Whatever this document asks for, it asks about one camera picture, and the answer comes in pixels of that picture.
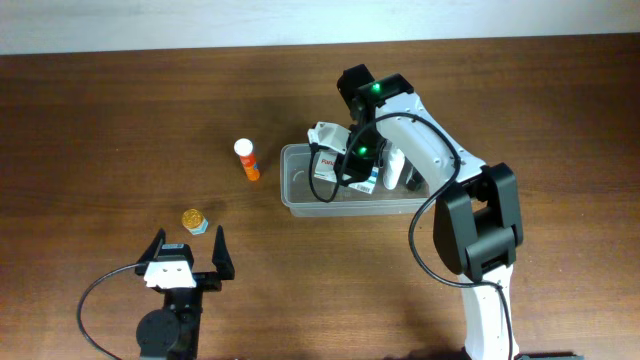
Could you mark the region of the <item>black bottle white cap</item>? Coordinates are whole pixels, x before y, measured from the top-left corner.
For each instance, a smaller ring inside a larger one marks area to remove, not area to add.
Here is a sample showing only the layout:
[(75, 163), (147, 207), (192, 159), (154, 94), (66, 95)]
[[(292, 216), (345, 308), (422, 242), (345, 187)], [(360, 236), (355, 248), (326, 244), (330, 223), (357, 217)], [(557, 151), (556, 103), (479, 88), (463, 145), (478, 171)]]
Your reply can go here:
[(405, 187), (409, 191), (419, 191), (424, 184), (424, 179), (422, 175), (416, 170), (415, 167), (412, 167), (407, 174)]

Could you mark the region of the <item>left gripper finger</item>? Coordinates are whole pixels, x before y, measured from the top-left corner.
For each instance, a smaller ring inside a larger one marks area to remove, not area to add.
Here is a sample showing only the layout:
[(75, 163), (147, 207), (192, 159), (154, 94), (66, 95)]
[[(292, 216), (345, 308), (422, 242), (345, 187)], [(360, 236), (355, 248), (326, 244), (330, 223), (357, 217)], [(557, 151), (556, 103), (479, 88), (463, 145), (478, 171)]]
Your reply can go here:
[(224, 230), (221, 225), (216, 229), (216, 237), (212, 253), (212, 264), (221, 280), (234, 280), (235, 267), (227, 249)]
[(156, 233), (154, 239), (151, 241), (150, 245), (146, 248), (143, 254), (138, 259), (138, 263), (148, 263), (152, 261), (156, 256), (160, 248), (166, 242), (166, 233), (165, 230), (160, 228)]

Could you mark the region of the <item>white spray bottle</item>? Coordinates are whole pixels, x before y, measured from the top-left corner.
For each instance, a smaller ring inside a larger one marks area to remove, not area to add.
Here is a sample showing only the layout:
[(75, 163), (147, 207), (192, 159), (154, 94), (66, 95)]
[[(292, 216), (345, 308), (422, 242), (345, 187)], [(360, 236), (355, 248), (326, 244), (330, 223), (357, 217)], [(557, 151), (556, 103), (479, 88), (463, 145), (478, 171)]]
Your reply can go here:
[(393, 143), (386, 146), (384, 155), (383, 185), (387, 190), (394, 190), (398, 184), (405, 164), (405, 155)]

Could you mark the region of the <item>orange effervescent tablet tube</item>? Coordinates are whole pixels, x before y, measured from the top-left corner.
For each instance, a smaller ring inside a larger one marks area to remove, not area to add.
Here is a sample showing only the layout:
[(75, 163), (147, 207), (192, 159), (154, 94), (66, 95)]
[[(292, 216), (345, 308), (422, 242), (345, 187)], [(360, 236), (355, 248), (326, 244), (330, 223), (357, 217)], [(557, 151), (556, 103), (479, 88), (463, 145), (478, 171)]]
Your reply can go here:
[(239, 157), (242, 167), (250, 181), (260, 178), (260, 171), (254, 155), (253, 143), (247, 138), (238, 139), (234, 143), (234, 152)]

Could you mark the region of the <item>white Panadol box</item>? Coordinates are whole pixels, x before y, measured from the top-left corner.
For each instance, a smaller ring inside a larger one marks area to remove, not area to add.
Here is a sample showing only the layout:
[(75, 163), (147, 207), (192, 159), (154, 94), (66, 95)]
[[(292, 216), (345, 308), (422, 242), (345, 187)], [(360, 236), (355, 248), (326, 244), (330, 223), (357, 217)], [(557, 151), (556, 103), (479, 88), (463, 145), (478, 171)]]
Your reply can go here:
[[(337, 154), (321, 151), (317, 156), (313, 175), (315, 178), (328, 182), (336, 182), (336, 170), (334, 169)], [(362, 182), (348, 184), (349, 188), (371, 195), (374, 192), (379, 174), (379, 168), (374, 166), (369, 178)]]

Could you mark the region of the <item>clear plastic container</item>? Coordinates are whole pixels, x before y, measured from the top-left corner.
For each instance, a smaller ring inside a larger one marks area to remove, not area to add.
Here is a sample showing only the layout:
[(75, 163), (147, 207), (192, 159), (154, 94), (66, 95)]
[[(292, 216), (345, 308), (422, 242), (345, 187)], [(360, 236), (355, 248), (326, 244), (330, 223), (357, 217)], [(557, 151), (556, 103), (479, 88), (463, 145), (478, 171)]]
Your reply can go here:
[(306, 144), (289, 144), (281, 151), (281, 199), (291, 214), (296, 217), (411, 214), (416, 212), (430, 195), (426, 183), (415, 192), (405, 187), (407, 174), (412, 168), (411, 163), (406, 162), (394, 190), (387, 190), (384, 187), (382, 173), (379, 171), (377, 183), (371, 195), (342, 187), (332, 202), (321, 202), (318, 198), (329, 197), (334, 184), (317, 178), (309, 179), (311, 168), (309, 164), (316, 163), (316, 156), (310, 157), (310, 148)]

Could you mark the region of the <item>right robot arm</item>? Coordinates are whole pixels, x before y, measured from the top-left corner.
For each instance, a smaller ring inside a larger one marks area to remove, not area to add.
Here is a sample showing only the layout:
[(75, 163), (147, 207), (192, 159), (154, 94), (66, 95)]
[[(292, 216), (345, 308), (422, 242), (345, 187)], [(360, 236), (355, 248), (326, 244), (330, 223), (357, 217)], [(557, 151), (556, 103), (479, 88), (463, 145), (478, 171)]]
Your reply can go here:
[[(337, 184), (365, 179), (379, 163), (383, 145), (397, 146), (430, 189), (410, 222), (409, 248), (427, 275), (461, 290), (467, 356), (515, 358), (509, 285), (523, 242), (515, 174), (504, 163), (489, 166), (467, 152), (400, 74), (377, 80), (360, 64), (342, 73), (337, 89), (355, 122), (338, 144)], [(429, 207), (435, 209), (434, 246), (453, 280), (431, 270), (416, 247), (417, 225)]]

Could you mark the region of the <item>gold lid small jar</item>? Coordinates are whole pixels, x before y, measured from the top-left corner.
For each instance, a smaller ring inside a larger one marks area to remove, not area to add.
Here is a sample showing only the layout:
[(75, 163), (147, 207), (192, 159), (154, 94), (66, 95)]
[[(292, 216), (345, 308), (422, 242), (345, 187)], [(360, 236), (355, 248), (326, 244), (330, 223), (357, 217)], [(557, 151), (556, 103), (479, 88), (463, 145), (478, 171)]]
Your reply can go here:
[(203, 234), (208, 227), (208, 220), (197, 209), (186, 210), (181, 217), (181, 222), (183, 227), (192, 235)]

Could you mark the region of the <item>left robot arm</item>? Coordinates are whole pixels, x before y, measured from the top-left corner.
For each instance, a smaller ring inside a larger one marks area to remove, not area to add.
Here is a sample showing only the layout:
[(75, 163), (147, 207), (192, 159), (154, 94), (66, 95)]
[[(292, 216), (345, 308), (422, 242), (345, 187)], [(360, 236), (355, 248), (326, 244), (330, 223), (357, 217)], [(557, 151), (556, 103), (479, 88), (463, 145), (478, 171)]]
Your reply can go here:
[(141, 276), (148, 288), (162, 294), (161, 308), (146, 314), (136, 329), (141, 359), (195, 359), (198, 342), (202, 299), (207, 292), (219, 292), (224, 281), (235, 278), (235, 269), (228, 252), (224, 230), (216, 229), (209, 272), (193, 270), (194, 257), (187, 244), (168, 244), (166, 233), (159, 230), (139, 258)]

